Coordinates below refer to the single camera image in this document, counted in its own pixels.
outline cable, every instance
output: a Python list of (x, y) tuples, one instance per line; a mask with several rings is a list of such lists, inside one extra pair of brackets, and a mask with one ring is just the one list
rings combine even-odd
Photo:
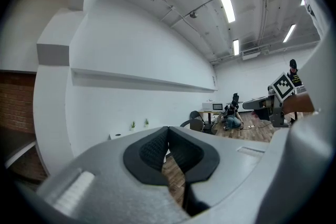
[(210, 3), (211, 1), (213, 1), (213, 0), (209, 0), (209, 1), (205, 2), (205, 3), (202, 4), (201, 6), (199, 6), (199, 7), (195, 8), (195, 9), (193, 9), (191, 12), (195, 12), (195, 11), (199, 10), (201, 7), (205, 6), (206, 4)]
[(243, 128), (243, 129), (241, 129), (241, 131), (242, 130), (250, 130), (250, 129), (262, 129), (262, 128), (265, 128), (266, 126), (269, 126), (269, 125), (271, 125), (272, 123), (268, 123), (268, 124), (266, 124), (265, 126), (263, 126), (263, 127), (250, 127), (250, 128)]

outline table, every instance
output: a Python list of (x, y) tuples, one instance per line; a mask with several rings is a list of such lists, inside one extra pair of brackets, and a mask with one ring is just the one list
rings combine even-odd
[[(226, 103), (226, 104), (231, 104), (231, 103), (232, 103), (232, 101), (230, 103)], [(243, 102), (242, 101), (237, 102), (237, 104), (241, 104), (241, 103), (243, 103)]]
[(219, 113), (220, 112), (218, 112), (218, 111), (198, 111), (199, 113), (208, 113), (208, 123), (210, 124), (210, 123), (212, 123), (212, 121), (211, 121), (211, 113), (212, 114), (216, 114), (216, 115), (219, 115)]

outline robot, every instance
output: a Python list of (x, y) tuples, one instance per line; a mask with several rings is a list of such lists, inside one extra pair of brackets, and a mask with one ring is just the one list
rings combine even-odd
[[(335, 111), (335, 40), (331, 26), (300, 69), (304, 90), (319, 113), (277, 131), (270, 143), (174, 126), (146, 130), (88, 149), (47, 179), (36, 194), (25, 189), (22, 194), (48, 223), (287, 221), (314, 199), (335, 155), (336, 136), (326, 124), (333, 122)], [(317, 73), (321, 63), (329, 67), (324, 74)], [(266, 97), (243, 104), (275, 127), (288, 127), (281, 105), (294, 90), (283, 75)], [(321, 94), (316, 85), (326, 76), (329, 86)], [(161, 174), (168, 149), (185, 174), (183, 208), (169, 194)]]

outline wooden floor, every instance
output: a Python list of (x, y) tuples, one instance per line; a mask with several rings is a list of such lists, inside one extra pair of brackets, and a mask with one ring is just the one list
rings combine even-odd
[[(269, 121), (261, 121), (255, 119), (250, 113), (241, 113), (241, 119), (244, 121), (244, 129), (232, 129), (224, 131), (223, 123), (218, 123), (215, 126), (217, 129), (216, 135), (222, 137), (230, 137), (243, 140), (270, 142), (274, 132), (280, 128), (274, 128)], [(294, 113), (286, 115), (286, 120), (290, 121), (290, 118), (294, 119)], [(302, 118), (303, 114), (298, 113), (298, 119)], [(169, 180), (169, 191), (176, 202), (182, 206), (183, 194), (184, 194), (184, 174), (176, 164), (172, 156), (167, 158), (166, 163), (163, 165), (162, 173)]]

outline office chair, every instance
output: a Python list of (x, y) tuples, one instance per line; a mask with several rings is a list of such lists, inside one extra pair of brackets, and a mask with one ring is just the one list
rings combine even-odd
[(232, 100), (235, 100), (238, 104), (238, 101), (239, 101), (239, 95), (238, 93), (234, 93), (233, 97), (232, 97)]
[(204, 133), (208, 133), (208, 134), (213, 134), (211, 132), (212, 123), (205, 123), (204, 120), (203, 120), (203, 118), (202, 118), (202, 116), (200, 115), (200, 113), (198, 111), (193, 111), (193, 112), (190, 113), (190, 118), (192, 120), (195, 119), (195, 118), (197, 118), (197, 117), (200, 117), (201, 120), (202, 120), (202, 122), (203, 122), (203, 124), (204, 124), (203, 132)]
[(192, 120), (187, 120), (181, 124), (180, 127), (185, 127), (188, 124), (190, 124), (190, 130), (202, 132), (204, 128), (204, 124), (202, 121), (197, 120), (197, 119), (192, 119)]

